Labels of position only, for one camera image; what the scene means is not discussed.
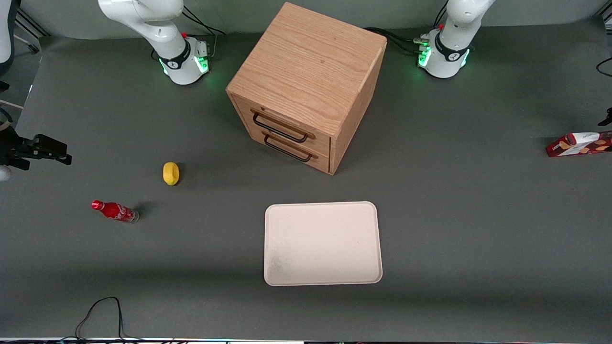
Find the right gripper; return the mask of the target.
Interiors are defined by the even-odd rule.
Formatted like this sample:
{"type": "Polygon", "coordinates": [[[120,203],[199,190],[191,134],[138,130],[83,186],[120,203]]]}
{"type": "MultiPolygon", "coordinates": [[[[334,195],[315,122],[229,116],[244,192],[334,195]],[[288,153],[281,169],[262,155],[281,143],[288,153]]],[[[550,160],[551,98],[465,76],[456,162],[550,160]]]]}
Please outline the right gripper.
{"type": "Polygon", "coordinates": [[[67,144],[37,134],[31,140],[31,147],[26,144],[27,139],[20,137],[13,126],[5,126],[0,131],[0,165],[14,167],[28,171],[30,161],[53,160],[64,165],[72,164],[72,156],[67,154],[67,144]]]}

